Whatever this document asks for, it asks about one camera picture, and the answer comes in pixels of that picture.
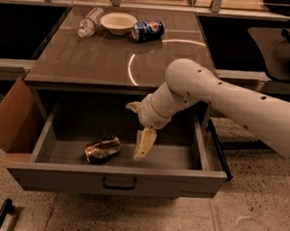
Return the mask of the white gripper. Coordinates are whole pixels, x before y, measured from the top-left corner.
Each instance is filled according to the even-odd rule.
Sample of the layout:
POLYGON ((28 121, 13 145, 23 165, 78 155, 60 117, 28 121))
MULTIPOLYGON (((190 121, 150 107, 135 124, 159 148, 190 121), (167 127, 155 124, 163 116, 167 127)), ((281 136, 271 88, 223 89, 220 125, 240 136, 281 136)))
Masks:
POLYGON ((125 106, 126 109, 138 114, 139 123, 145 127, 136 134, 136 147, 133 156, 135 161, 141 161, 148 155, 156 139, 155 129, 161 130, 171 121, 170 117, 162 117, 154 110, 151 97, 152 95, 148 94, 140 103, 129 102, 125 106))

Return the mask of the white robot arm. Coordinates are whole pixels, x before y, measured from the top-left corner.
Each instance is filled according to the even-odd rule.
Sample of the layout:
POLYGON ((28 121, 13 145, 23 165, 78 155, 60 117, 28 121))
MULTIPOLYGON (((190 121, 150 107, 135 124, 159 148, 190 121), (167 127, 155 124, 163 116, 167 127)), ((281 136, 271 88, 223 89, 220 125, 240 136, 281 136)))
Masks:
POLYGON ((157 131, 195 103, 205 102, 290 161, 290 102, 223 82, 197 62, 181 58, 170 63, 165 82, 127 109, 144 127, 136 134, 134 159, 146 157, 157 131))

